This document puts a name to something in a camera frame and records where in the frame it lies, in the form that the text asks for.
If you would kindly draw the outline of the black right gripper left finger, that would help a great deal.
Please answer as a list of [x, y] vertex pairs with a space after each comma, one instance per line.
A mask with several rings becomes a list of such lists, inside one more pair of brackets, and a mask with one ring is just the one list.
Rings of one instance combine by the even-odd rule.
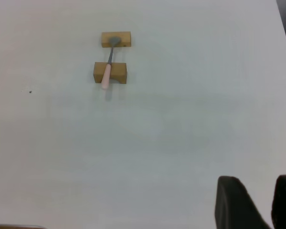
[[217, 181], [214, 218], [218, 229], [268, 229], [244, 184], [236, 177]]

